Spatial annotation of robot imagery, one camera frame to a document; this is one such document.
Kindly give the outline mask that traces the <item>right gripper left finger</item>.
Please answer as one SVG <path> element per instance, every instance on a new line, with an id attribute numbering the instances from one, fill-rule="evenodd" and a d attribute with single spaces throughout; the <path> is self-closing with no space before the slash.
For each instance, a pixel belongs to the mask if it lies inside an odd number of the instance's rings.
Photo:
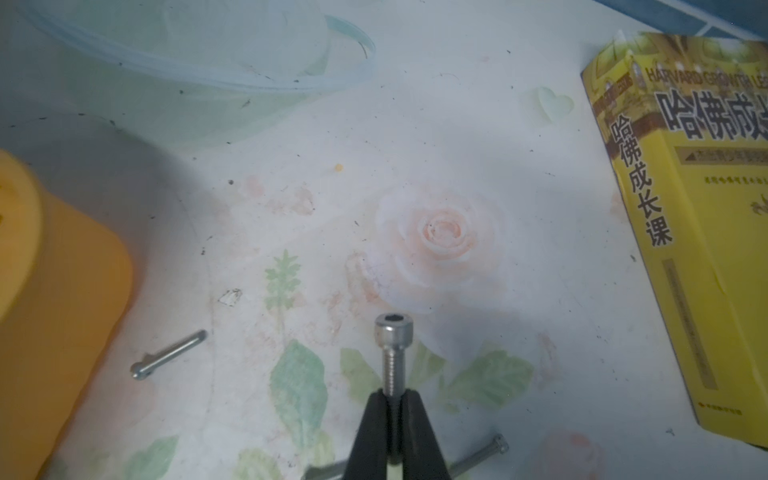
<path id="1" fill-rule="evenodd" d="M 389 442 L 389 403 L 381 389 L 367 401 L 343 480 L 386 480 Z"/>

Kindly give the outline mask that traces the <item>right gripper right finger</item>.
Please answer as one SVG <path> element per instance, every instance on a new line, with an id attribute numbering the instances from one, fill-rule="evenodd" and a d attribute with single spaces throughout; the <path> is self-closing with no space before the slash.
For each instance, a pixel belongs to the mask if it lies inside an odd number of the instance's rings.
<path id="1" fill-rule="evenodd" d="M 420 394 L 406 390 L 401 400 L 401 455 L 404 480 L 450 480 Z"/>

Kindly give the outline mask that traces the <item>silver socket head screw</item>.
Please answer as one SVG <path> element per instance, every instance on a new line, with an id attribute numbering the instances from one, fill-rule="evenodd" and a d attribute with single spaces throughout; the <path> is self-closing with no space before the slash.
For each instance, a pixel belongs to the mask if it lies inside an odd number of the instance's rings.
<path id="1" fill-rule="evenodd" d="M 410 316 L 385 313 L 375 320 L 374 336 L 382 350 L 383 392 L 394 400 L 406 390 L 405 352 L 413 343 L 414 325 Z"/>

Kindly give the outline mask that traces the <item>yellow plastic storage tray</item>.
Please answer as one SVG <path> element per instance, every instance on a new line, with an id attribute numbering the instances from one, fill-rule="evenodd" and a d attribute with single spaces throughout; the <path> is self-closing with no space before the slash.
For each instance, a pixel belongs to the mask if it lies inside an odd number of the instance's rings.
<path id="1" fill-rule="evenodd" d="M 1 476 L 35 479 L 128 304 L 108 228 L 1 154 Z"/>

